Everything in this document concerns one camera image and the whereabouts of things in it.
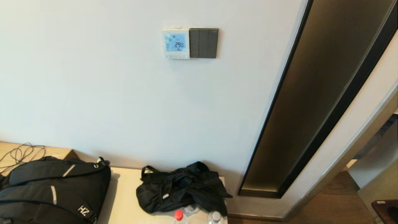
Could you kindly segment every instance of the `wooden desk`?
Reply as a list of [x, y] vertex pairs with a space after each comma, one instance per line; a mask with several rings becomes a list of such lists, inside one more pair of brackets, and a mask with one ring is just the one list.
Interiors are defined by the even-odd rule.
[[[0, 142], [0, 159], [7, 154], [9, 151], [18, 148], [21, 144], [13, 144], [13, 143], [5, 143], [5, 142]], [[29, 148], [29, 146], [22, 146], [20, 149], [22, 150], [22, 153], [25, 151], [25, 149]], [[35, 154], [40, 150], [39, 148], [35, 148], [33, 153], [30, 154], [28, 157], [26, 157], [23, 161], [27, 162], [32, 160], [37, 160], [42, 158], [43, 156], [53, 156], [58, 159], [70, 159], [70, 158], [79, 158], [76, 153], [72, 149], [65, 149], [65, 148], [53, 148], [53, 147], [46, 147], [45, 148], [45, 154], [44, 151], [39, 152], [36, 156]], [[15, 160], [8, 154], [1, 162], [0, 162], [0, 167], [5, 167], [5, 166], [10, 166], [14, 165]], [[9, 172], [12, 169], [3, 172], [3, 176], [6, 176], [9, 174]]]
[[[135, 190], [142, 184], [141, 170], [112, 167], [112, 178], [97, 224], [171, 224], [174, 212], [148, 214], [138, 204]], [[189, 224], [204, 224], [207, 213], [188, 216]]]

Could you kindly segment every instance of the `black backpack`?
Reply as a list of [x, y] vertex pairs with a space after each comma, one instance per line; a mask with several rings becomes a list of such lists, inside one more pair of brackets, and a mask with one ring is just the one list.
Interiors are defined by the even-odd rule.
[[0, 224], [95, 224], [111, 178], [109, 161], [51, 156], [0, 176]]
[[202, 162], [173, 172], [160, 172], [146, 166], [142, 169], [143, 181], [137, 190], [140, 207], [147, 213], [169, 212], [191, 204], [198, 204], [208, 212], [218, 211], [226, 216], [223, 198], [232, 198], [219, 178]]

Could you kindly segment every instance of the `thermostat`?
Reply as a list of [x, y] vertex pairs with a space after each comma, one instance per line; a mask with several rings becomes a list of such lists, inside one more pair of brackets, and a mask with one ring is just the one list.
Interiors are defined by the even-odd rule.
[[164, 54], [169, 59], [189, 59], [189, 29], [162, 30]]

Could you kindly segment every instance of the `bottle cap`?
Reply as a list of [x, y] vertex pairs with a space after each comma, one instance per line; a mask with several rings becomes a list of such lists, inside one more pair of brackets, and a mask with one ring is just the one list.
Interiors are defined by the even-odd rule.
[[177, 221], [180, 221], [183, 217], [184, 217], [184, 213], [182, 213], [181, 210], [177, 210], [177, 211], [174, 213], [174, 218], [175, 218]]
[[221, 219], [221, 214], [219, 212], [213, 212], [213, 215], [211, 217], [214, 221], [218, 222]]

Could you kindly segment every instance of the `white wall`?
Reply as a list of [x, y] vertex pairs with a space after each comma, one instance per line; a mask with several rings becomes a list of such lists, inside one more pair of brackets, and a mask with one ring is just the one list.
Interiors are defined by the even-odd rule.
[[[135, 168], [205, 161], [236, 194], [305, 3], [4, 1], [0, 140]], [[159, 30], [176, 26], [220, 28], [219, 57], [166, 60]], [[235, 196], [231, 213], [281, 217], [308, 192], [396, 85], [396, 39], [382, 58], [395, 67], [377, 65], [284, 197]]]
[[398, 121], [384, 133], [377, 144], [358, 159], [348, 172], [360, 188], [387, 169], [398, 158]]

